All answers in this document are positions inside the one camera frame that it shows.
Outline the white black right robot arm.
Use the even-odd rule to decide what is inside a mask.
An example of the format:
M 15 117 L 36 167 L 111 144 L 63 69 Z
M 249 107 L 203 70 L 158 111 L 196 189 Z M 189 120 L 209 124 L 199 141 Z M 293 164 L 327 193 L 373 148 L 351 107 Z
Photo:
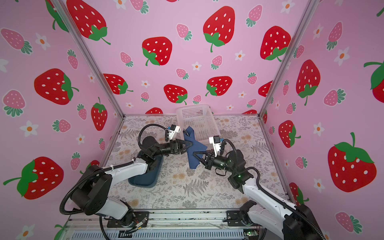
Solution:
M 263 187 L 259 170 L 246 165 L 243 153 L 231 141 L 224 139 L 213 146 L 212 150 L 194 152 L 193 155 L 208 170 L 214 168 L 231 173 L 228 177 L 231 186 L 254 201 L 246 211 L 250 223 L 263 226 L 282 240 L 325 239 L 312 211 Z

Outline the dark blue paper napkin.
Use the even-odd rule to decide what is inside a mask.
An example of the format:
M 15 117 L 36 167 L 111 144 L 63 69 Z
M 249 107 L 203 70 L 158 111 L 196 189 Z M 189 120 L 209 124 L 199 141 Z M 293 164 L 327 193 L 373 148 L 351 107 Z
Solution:
M 207 150 L 207 146 L 196 140 L 195 131 L 191 127 L 187 127 L 186 130 L 183 130 L 183 135 L 185 141 L 189 141 L 192 143 L 192 146 L 187 149 L 187 155 L 190 169 L 195 170 L 200 164 L 200 161 L 198 158 L 194 157 L 193 153 L 205 152 Z

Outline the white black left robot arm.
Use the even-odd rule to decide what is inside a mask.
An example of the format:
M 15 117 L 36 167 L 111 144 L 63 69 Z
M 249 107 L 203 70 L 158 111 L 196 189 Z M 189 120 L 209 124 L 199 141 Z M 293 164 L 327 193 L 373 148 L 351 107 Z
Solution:
M 84 213 L 87 216 L 97 215 L 100 218 L 110 217 L 119 225 L 128 227 L 137 222 L 134 210 L 124 202 L 109 198 L 110 188 L 130 178 L 153 171 L 158 158 L 169 155 L 182 155 L 193 142 L 177 139 L 181 128 L 171 125 L 169 128 L 154 124 L 165 132 L 165 143 L 160 144 L 154 137 L 142 138 L 144 131 L 152 124 L 144 126 L 139 132 L 137 157 L 121 165 L 109 167 L 89 167 L 78 182 L 64 196 L 59 206 L 62 215 Z

